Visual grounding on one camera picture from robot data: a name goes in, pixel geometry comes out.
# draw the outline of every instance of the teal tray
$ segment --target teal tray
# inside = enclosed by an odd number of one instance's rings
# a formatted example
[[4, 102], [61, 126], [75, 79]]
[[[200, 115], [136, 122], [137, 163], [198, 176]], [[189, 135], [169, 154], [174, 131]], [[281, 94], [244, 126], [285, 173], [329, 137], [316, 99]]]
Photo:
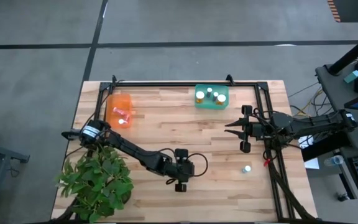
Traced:
[[[212, 94], [210, 97], [206, 97], [206, 89], [207, 88], [212, 88]], [[198, 91], [202, 91], [205, 94], [205, 97], [204, 97], [202, 103], [196, 102], [196, 93]], [[219, 94], [223, 94], [226, 96], [226, 101], [223, 103], [223, 105], [217, 105], [216, 102], [213, 101], [214, 92], [218, 92]], [[201, 109], [223, 110], [229, 104], [229, 88], [227, 86], [221, 86], [221, 85], [198, 84], [198, 85], [196, 85], [196, 91], [194, 93], [194, 104], [196, 105], [197, 108], [201, 108]]]

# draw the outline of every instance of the potted plant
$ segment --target potted plant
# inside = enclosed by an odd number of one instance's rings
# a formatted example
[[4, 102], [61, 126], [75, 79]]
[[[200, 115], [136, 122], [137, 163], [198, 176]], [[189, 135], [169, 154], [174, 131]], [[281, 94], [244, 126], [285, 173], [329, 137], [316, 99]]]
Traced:
[[98, 146], [76, 164], [67, 158], [57, 179], [62, 196], [76, 195], [71, 211], [90, 223], [123, 209], [134, 188], [123, 157], [110, 146]]

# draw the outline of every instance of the butcher block table top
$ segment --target butcher block table top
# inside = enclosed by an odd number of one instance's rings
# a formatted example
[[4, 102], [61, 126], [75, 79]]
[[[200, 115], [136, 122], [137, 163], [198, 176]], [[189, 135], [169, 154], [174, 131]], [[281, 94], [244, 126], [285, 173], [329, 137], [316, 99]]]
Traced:
[[[267, 83], [273, 109], [290, 114], [284, 82]], [[99, 84], [100, 82], [84, 82], [74, 128], [80, 129], [94, 112]], [[230, 86], [229, 105], [225, 110], [195, 108], [194, 87], [117, 87], [114, 94], [120, 93], [131, 94], [133, 122], [129, 129], [114, 131], [148, 151], [169, 147], [188, 149], [189, 154], [200, 152], [208, 158], [209, 169], [202, 177], [190, 179], [187, 192], [175, 192], [175, 184], [165, 185], [168, 177], [146, 171], [137, 160], [127, 156], [126, 163], [134, 182], [131, 199], [123, 210], [116, 210], [113, 216], [101, 221], [277, 221], [269, 170], [264, 167], [262, 158], [263, 142], [250, 138], [251, 152], [244, 154], [239, 150], [240, 139], [224, 132], [225, 124], [242, 116], [242, 105], [256, 107], [252, 87]], [[70, 142], [67, 153], [78, 147], [78, 141]], [[282, 152], [290, 189], [306, 210], [316, 216], [300, 150], [288, 147]], [[70, 160], [75, 162], [84, 153], [85, 149], [82, 149], [72, 154]], [[191, 161], [195, 164], [196, 174], [204, 171], [205, 161], [202, 157], [194, 156]], [[243, 174], [241, 170], [246, 165], [251, 166], [252, 170]], [[284, 215], [288, 217], [282, 192], [280, 198]], [[61, 215], [73, 199], [74, 197], [60, 197], [58, 190], [52, 218]]]

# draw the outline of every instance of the orange container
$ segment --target orange container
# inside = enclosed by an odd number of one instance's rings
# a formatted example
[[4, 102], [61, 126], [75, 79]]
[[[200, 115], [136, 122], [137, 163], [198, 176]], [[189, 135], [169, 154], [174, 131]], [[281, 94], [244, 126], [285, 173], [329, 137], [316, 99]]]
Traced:
[[107, 98], [106, 121], [113, 129], [129, 128], [132, 124], [130, 94], [113, 94]]

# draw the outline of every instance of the concrete floor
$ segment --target concrete floor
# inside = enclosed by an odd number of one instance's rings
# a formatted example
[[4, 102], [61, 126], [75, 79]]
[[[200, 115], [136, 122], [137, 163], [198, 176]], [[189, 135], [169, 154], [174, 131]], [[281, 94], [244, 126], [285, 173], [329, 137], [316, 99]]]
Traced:
[[[0, 0], [0, 44], [90, 44], [102, 0]], [[109, 0], [100, 43], [357, 40], [325, 0]], [[288, 94], [351, 45], [98, 49], [90, 80], [284, 80]], [[49, 219], [89, 49], [0, 50], [0, 145], [31, 154], [7, 175], [0, 223]], [[299, 107], [318, 86], [294, 97]], [[338, 202], [339, 177], [310, 179], [320, 218], [358, 223], [358, 200]]]

